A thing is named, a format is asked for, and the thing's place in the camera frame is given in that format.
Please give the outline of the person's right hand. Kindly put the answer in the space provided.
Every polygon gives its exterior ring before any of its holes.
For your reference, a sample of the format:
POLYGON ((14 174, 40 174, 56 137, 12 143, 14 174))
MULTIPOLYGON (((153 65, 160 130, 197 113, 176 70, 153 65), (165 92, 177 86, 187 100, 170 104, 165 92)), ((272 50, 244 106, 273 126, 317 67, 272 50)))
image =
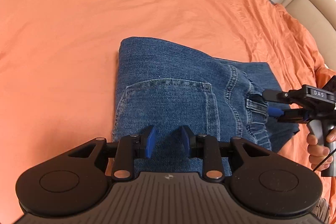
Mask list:
POLYGON ((319 145, 317 137, 311 132, 307 135, 306 141, 308 143, 307 152, 311 168, 321 172, 328 169, 334 161, 333 156, 330 156, 323 164, 319 165, 319 163, 329 155, 330 149, 319 145))

